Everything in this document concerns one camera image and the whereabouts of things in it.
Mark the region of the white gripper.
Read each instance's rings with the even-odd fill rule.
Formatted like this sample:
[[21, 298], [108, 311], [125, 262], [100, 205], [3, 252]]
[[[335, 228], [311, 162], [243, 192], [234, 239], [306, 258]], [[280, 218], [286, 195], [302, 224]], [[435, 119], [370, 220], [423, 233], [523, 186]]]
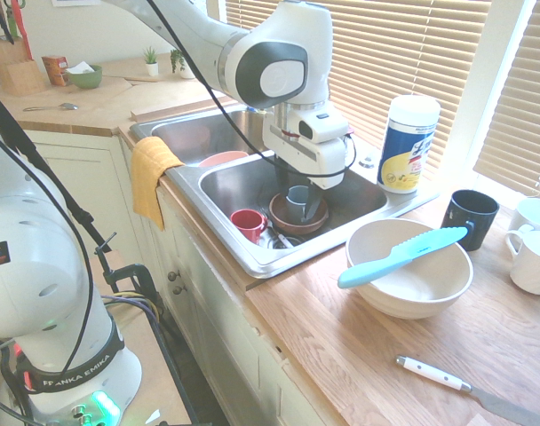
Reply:
[[323, 190], [339, 185], [344, 178], [345, 143], [333, 138], [314, 143], [305, 136], [289, 137], [274, 125], [273, 118], [263, 120], [262, 139], [275, 153], [274, 172], [279, 192], [287, 196], [290, 189], [290, 166], [308, 176], [303, 221], [310, 221], [322, 201]]

